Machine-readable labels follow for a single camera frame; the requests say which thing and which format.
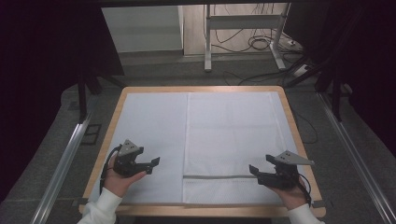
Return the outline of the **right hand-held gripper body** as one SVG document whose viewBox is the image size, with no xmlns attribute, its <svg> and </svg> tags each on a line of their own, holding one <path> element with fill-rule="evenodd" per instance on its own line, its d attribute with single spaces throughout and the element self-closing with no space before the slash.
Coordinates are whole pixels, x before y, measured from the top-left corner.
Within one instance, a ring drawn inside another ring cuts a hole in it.
<svg viewBox="0 0 396 224">
<path fill-rule="evenodd" d="M 263 178 L 258 179 L 260 185 L 275 189 L 293 189 L 299 183 L 298 165 L 314 165 L 309 159 L 301 157 L 288 150 L 274 156 L 277 164 L 274 174 L 263 173 Z"/>
</svg>

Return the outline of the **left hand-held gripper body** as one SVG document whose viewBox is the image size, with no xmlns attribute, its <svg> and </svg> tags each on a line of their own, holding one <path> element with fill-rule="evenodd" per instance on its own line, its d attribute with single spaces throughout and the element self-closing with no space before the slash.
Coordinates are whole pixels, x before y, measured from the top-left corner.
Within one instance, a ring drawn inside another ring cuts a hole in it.
<svg viewBox="0 0 396 224">
<path fill-rule="evenodd" d="M 126 139 L 124 144 L 120 147 L 117 157 L 114 162 L 113 170 L 122 177 L 131 177 L 138 174 L 137 163 L 137 150 L 139 146 L 134 144 L 129 139 Z"/>
</svg>

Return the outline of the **white mesh laundry bag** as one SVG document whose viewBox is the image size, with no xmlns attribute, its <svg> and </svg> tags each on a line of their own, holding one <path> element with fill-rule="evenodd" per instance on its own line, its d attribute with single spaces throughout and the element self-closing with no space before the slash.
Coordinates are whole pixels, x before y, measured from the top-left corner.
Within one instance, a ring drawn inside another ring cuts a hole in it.
<svg viewBox="0 0 396 224">
<path fill-rule="evenodd" d="M 276 92 L 190 93 L 183 202 L 279 205 L 249 167 L 272 173 L 265 156 L 288 149 L 295 145 Z"/>
</svg>

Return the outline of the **person's right hand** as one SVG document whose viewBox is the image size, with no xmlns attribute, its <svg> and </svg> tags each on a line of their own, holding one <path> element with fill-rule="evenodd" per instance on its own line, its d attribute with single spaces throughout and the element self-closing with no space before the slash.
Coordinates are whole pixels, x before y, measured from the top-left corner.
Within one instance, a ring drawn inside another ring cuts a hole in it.
<svg viewBox="0 0 396 224">
<path fill-rule="evenodd" d="M 308 204 L 304 192 L 298 187 L 286 190 L 271 188 L 271 190 L 279 196 L 282 203 L 288 210 Z"/>
</svg>

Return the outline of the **person's left hand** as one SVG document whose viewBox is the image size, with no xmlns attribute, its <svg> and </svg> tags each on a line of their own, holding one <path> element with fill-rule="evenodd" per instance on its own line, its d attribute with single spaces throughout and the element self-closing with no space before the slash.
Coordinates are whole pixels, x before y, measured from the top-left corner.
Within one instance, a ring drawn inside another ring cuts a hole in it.
<svg viewBox="0 0 396 224">
<path fill-rule="evenodd" d="M 140 172 L 131 177 L 122 177 L 113 170 L 107 170 L 104 188 L 122 198 L 127 192 L 128 188 L 133 183 L 142 179 L 146 174 L 146 172 Z"/>
</svg>

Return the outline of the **white table mat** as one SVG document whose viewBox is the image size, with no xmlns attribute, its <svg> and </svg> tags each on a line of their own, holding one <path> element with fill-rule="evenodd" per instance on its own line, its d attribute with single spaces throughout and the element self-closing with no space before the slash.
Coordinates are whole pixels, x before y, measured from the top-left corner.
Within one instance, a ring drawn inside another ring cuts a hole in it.
<svg viewBox="0 0 396 224">
<path fill-rule="evenodd" d="M 160 157 L 152 174 L 132 184 L 123 200 L 129 204 L 188 204 L 183 202 L 183 174 L 188 95 L 195 92 L 130 93 L 111 135 L 109 151 L 126 139 L 144 153 L 138 162 Z"/>
</svg>

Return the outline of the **black floor socket plate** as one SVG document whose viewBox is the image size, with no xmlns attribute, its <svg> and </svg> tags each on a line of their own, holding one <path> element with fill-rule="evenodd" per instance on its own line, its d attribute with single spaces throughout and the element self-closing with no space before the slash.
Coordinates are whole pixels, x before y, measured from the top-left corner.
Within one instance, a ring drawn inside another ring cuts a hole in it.
<svg viewBox="0 0 396 224">
<path fill-rule="evenodd" d="M 83 134 L 83 138 L 81 140 L 81 144 L 83 146 L 94 146 L 99 137 L 99 133 L 101 131 L 101 124 L 90 124 L 85 133 Z"/>
</svg>

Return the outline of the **black metal stand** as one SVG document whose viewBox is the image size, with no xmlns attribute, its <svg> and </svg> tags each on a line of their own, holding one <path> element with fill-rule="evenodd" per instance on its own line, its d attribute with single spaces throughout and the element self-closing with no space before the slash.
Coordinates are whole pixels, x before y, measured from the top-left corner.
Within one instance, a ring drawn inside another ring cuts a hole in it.
<svg viewBox="0 0 396 224">
<path fill-rule="evenodd" d="M 318 74 L 318 79 L 315 83 L 316 92 L 325 92 L 330 86 L 332 86 L 331 93 L 331 110 L 338 121 L 341 121 L 340 117 L 340 98 L 341 98 L 341 78 L 337 72 L 338 63 L 334 57 L 330 57 L 322 63 L 315 65 L 299 77 L 290 81 L 286 84 L 287 88 L 296 86 L 304 80 Z"/>
<path fill-rule="evenodd" d="M 78 74 L 78 105 L 79 105 L 79 119 L 78 123 L 82 124 L 88 117 L 87 97 L 85 88 L 88 88 L 90 93 L 98 95 L 102 92 L 102 86 L 99 83 L 99 77 L 123 89 L 126 84 L 117 80 L 113 76 L 106 75 L 97 70 L 90 72 L 80 72 Z"/>
</svg>

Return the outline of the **wooden table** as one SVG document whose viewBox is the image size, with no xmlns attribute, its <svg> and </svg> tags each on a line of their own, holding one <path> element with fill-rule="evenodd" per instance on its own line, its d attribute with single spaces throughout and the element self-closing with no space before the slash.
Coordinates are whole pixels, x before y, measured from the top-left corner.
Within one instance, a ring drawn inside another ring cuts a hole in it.
<svg viewBox="0 0 396 224">
<path fill-rule="evenodd" d="M 116 128 L 116 121 L 120 117 L 123 103 L 130 93 L 163 93 L 163 92 L 264 92 L 275 91 L 279 94 L 286 117 L 291 127 L 291 134 L 296 142 L 297 150 L 293 153 L 303 156 L 305 154 L 301 137 L 298 133 L 293 115 L 290 111 L 284 90 L 279 86 L 243 87 L 243 86 L 198 86 L 198 87 L 129 87 L 122 91 L 112 120 L 106 132 L 96 159 L 90 180 L 83 194 L 84 198 L 94 201 L 99 196 L 99 177 L 106 160 L 106 156 L 113 149 L 106 151 L 110 146 L 111 135 Z M 117 210 L 122 216 L 138 217 L 283 217 L 287 214 L 286 208 L 280 201 L 279 205 L 261 204 L 129 204 L 122 201 Z"/>
</svg>

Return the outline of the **white power strip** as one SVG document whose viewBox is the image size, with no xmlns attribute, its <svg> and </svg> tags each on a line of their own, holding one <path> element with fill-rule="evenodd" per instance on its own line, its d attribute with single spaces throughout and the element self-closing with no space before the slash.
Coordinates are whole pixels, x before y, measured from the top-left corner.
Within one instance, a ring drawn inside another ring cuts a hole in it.
<svg viewBox="0 0 396 224">
<path fill-rule="evenodd" d="M 303 64 L 293 73 L 293 75 L 295 77 L 299 77 L 299 76 L 303 75 L 305 72 L 307 72 L 308 70 L 310 70 L 310 66 L 307 64 Z"/>
</svg>

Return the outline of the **dark curtain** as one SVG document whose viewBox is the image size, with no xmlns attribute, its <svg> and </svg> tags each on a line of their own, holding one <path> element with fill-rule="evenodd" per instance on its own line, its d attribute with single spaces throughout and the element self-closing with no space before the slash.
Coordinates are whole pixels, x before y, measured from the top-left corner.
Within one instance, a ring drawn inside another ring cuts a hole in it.
<svg viewBox="0 0 396 224">
<path fill-rule="evenodd" d="M 319 68 L 316 89 L 347 84 L 349 102 L 396 157 L 396 0 L 303 0 L 284 33 Z"/>
<path fill-rule="evenodd" d="M 0 202 L 85 79 L 120 76 L 103 10 L 80 0 L 0 0 Z"/>
</svg>

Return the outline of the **white cabinet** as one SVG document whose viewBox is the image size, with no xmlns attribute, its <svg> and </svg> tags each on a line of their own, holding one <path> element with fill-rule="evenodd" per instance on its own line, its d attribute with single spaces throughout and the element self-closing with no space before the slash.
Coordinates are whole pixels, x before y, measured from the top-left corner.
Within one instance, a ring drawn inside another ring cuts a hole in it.
<svg viewBox="0 0 396 224">
<path fill-rule="evenodd" d="M 103 7 L 117 52 L 183 49 L 181 7 Z"/>
</svg>

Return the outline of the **metal floor rail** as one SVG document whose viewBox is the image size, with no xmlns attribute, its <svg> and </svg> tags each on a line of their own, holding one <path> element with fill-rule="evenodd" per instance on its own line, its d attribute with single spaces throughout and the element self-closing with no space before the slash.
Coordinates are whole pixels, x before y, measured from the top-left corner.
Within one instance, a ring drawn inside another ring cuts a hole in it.
<svg viewBox="0 0 396 224">
<path fill-rule="evenodd" d="M 76 125 L 29 224 L 46 224 L 91 118 L 92 112 L 89 111 L 85 119 Z"/>
<path fill-rule="evenodd" d="M 368 166 L 364 162 L 361 154 L 357 150 L 354 142 L 350 138 L 344 123 L 340 121 L 332 112 L 331 102 L 325 93 L 318 93 L 317 97 L 322 103 L 322 107 L 332 124 L 338 138 L 340 139 L 346 154 L 357 171 L 363 186 L 366 188 L 372 199 L 378 214 L 381 216 L 384 224 L 396 224 L 396 213 L 394 212 L 384 191 L 380 188 Z"/>
</svg>

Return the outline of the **white metal desk frame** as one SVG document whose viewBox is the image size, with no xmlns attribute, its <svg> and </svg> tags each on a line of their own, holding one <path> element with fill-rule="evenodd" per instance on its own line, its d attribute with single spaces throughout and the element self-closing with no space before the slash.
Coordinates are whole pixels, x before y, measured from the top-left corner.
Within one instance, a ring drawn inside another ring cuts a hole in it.
<svg viewBox="0 0 396 224">
<path fill-rule="evenodd" d="M 275 59 L 277 68 L 285 70 L 279 50 L 279 40 L 283 33 L 284 25 L 290 10 L 290 3 L 287 3 L 282 12 L 278 15 L 233 15 L 215 16 L 211 15 L 212 7 L 205 6 L 205 71 L 212 70 L 211 52 L 211 31 L 212 30 L 235 30 L 235 29 L 275 29 L 276 35 L 270 42 L 269 47 Z"/>
</svg>

